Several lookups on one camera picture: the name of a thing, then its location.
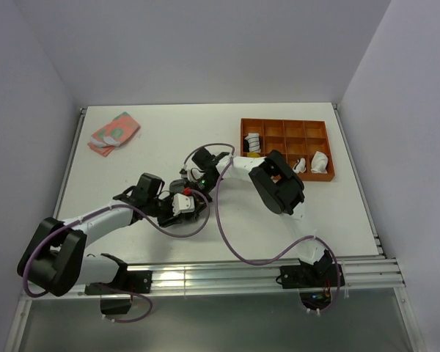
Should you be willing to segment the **white black striped sock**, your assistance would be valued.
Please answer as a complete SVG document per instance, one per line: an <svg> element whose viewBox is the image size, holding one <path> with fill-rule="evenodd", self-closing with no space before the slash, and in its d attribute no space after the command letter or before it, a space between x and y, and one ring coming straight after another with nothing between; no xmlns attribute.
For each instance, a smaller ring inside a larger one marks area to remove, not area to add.
<svg viewBox="0 0 440 352"><path fill-rule="evenodd" d="M243 149L248 153L261 153L259 133L249 133L243 139Z"/></svg>

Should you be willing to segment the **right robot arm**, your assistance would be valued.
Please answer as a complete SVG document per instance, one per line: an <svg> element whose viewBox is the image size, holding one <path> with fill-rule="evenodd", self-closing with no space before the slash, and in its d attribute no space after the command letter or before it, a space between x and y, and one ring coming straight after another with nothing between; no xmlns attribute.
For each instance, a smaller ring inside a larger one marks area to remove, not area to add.
<svg viewBox="0 0 440 352"><path fill-rule="evenodd" d="M205 144L191 151L183 162L182 170L186 171L187 163L193 161L208 179L208 185L214 186L213 204L219 234L237 259L248 265L269 265L282 259L295 246L311 243L311 252L298 259L300 266L303 267L304 281L309 285L317 286L327 278L330 268L339 271L339 264L332 249L315 235L315 231L305 219L304 183L287 164L283 154L272 150L267 156L259 158L235 156L233 152L214 155L207 150L211 146L211 143ZM221 222L220 186L221 182L227 179L252 183L264 206L273 214L280 216L283 223L299 238L268 260L248 260L241 256L229 242Z"/></svg>

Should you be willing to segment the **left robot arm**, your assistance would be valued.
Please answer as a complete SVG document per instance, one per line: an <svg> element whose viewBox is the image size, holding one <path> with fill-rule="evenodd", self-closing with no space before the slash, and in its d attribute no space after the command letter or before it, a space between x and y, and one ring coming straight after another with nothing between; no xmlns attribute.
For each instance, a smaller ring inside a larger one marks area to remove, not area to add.
<svg viewBox="0 0 440 352"><path fill-rule="evenodd" d="M138 221L166 234L173 224L198 219L210 210L211 198L186 179L175 180L163 197L164 181L144 173L136 185L105 206L67 220L40 222L17 267L23 290L31 298L63 296L74 285L93 285L112 293L129 282L128 264L111 254L85 257L88 245Z"/></svg>

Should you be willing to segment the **pink green patterned socks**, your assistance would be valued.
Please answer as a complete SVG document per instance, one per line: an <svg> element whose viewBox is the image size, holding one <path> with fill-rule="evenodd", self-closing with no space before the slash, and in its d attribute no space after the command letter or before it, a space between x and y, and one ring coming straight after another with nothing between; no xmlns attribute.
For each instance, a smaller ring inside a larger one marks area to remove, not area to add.
<svg viewBox="0 0 440 352"><path fill-rule="evenodd" d="M140 124L124 111L94 132L87 145L92 151L106 157L114 149L126 144L139 129Z"/></svg>

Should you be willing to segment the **white black rolled sock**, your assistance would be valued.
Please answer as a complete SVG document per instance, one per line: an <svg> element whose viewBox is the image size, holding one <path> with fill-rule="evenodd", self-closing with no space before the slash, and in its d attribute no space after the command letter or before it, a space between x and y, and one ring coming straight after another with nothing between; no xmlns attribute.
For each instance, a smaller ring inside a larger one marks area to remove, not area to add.
<svg viewBox="0 0 440 352"><path fill-rule="evenodd" d="M307 171L307 161L305 158L300 158L296 161L293 171L297 174L305 173Z"/></svg>

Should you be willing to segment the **orange compartment tray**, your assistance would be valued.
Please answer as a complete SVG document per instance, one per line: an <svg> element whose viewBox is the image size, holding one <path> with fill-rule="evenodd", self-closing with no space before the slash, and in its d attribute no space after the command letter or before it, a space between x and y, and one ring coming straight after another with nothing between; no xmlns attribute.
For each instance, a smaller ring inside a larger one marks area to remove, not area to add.
<svg viewBox="0 0 440 352"><path fill-rule="evenodd" d="M330 182L334 179L334 165L324 121L242 119L240 137L243 157L247 156L243 149L243 139L249 133L260 134L260 156L278 150L292 168L298 159L305 158L307 171L298 174L303 181ZM327 174L311 173L311 160L316 151L325 153L329 158Z"/></svg>

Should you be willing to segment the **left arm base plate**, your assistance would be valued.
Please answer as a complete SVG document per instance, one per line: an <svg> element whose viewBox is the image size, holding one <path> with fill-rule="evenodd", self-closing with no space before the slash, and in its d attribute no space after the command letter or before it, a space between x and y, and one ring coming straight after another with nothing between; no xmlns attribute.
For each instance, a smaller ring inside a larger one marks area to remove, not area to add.
<svg viewBox="0 0 440 352"><path fill-rule="evenodd" d="M109 294L143 294L150 293L153 272L126 271L118 279L108 284L93 283L85 287L84 293L88 296L109 295Z"/></svg>

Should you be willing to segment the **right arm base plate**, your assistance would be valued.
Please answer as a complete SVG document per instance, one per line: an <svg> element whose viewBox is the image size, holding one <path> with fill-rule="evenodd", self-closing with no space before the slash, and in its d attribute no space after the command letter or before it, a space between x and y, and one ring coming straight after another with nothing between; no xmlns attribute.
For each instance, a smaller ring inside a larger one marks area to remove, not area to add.
<svg viewBox="0 0 440 352"><path fill-rule="evenodd" d="M283 265L279 268L276 283L283 289L337 287L337 274L340 274L340 286L345 285L341 265L337 271L335 266L318 274L313 268L304 265Z"/></svg>

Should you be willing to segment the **aluminium frame rail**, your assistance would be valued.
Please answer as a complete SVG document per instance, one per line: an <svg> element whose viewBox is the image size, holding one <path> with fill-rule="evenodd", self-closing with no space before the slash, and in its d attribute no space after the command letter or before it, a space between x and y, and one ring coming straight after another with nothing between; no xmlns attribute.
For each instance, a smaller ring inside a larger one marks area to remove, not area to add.
<svg viewBox="0 0 440 352"><path fill-rule="evenodd" d="M278 293L295 290L300 293L318 292L322 288L283 289L276 283L279 268L299 265L296 260L279 260L270 265L253 266L245 263L203 263L192 265L129 265L128 271L153 272L151 291L143 293L162 296L214 296L254 293ZM395 259L352 260L340 263L345 285L331 287L332 292L348 296L350 290L377 290L405 287Z"/></svg>

